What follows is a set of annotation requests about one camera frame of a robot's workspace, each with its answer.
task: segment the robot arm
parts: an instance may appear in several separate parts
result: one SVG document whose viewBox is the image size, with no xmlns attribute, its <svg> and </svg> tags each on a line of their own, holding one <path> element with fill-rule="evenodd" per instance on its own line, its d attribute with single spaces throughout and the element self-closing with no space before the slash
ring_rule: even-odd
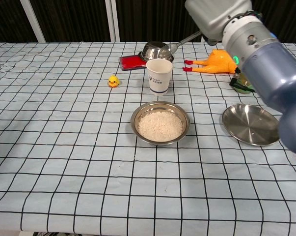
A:
<svg viewBox="0 0 296 236">
<path fill-rule="evenodd" d="M 185 7 L 208 42 L 222 40 L 263 102 L 283 113 L 280 138 L 296 153 L 296 59 L 255 16 L 250 0 L 187 0 Z"/>
</svg>

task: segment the rice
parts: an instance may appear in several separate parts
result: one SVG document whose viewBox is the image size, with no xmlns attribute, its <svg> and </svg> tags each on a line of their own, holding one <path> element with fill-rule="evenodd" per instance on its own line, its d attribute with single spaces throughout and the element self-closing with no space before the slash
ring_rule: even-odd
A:
<svg viewBox="0 0 296 236">
<path fill-rule="evenodd" d="M 183 124 L 174 113 L 154 112 L 140 119 L 138 132 L 146 139 L 167 142 L 183 133 Z"/>
</svg>

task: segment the checkered tablecloth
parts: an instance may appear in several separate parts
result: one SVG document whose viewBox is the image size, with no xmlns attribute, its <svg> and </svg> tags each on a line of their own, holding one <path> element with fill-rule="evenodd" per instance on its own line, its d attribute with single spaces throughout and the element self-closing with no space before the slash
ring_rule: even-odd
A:
<svg viewBox="0 0 296 236">
<path fill-rule="evenodd" d="M 184 72 L 175 53 L 167 95 L 190 117 L 187 136 L 155 147 L 130 127 L 157 97 L 144 69 L 119 57 L 144 43 L 0 43 L 0 229 L 112 236 L 296 236 L 296 155 L 281 142 L 254 147 L 224 129 L 240 94 L 230 76 Z M 296 45 L 286 44 L 296 57 Z M 121 80 L 107 85 L 110 75 Z"/>
</svg>

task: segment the rubber duck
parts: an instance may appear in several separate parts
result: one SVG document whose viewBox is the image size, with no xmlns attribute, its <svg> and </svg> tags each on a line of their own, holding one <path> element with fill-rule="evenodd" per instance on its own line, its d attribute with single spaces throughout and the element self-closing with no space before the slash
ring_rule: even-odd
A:
<svg viewBox="0 0 296 236">
<path fill-rule="evenodd" d="M 237 65 L 225 50 L 213 49 L 207 60 L 186 60 L 185 64 L 204 65 L 203 67 L 183 67 L 184 71 L 205 73 L 235 73 Z"/>
<path fill-rule="evenodd" d="M 108 85 L 112 88 L 119 86 L 120 82 L 116 75 L 111 75 L 108 79 Z"/>
</svg>

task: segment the metal bowl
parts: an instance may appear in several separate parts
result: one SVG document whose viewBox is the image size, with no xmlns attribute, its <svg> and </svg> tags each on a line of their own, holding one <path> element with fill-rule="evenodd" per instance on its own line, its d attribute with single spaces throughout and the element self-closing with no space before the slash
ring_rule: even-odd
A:
<svg viewBox="0 0 296 236">
<path fill-rule="evenodd" d="M 279 140 L 279 121 L 266 110 L 246 104 L 226 109 L 222 121 L 236 139 L 255 146 L 267 146 Z"/>
<path fill-rule="evenodd" d="M 141 134 L 139 134 L 137 127 L 140 119 L 147 114 L 150 114 L 153 112 L 160 112 L 160 111 L 173 112 L 182 121 L 183 133 L 176 139 L 173 139 L 167 142 L 155 142 L 155 141 L 146 139 Z M 147 143 L 160 145 L 160 146 L 172 144 L 174 142 L 181 140 L 187 134 L 189 125 L 190 125 L 189 117 L 187 113 L 183 110 L 183 108 L 181 108 L 180 106 L 177 106 L 176 104 L 173 104 L 170 102 L 164 102 L 164 101 L 154 101 L 154 102 L 148 102 L 146 104 L 143 104 L 141 107 L 138 107 L 134 111 L 131 118 L 132 129 L 139 138 L 141 138 L 143 141 L 146 141 Z"/>
<path fill-rule="evenodd" d="M 139 56 L 144 61 L 160 58 L 160 59 L 165 59 L 172 62 L 174 60 L 174 57 L 172 55 L 167 55 L 167 56 L 159 55 L 160 49 L 165 45 L 166 44 L 163 42 L 157 42 L 157 41 L 147 42 L 146 45 L 144 45 L 142 52 L 139 53 Z"/>
</svg>

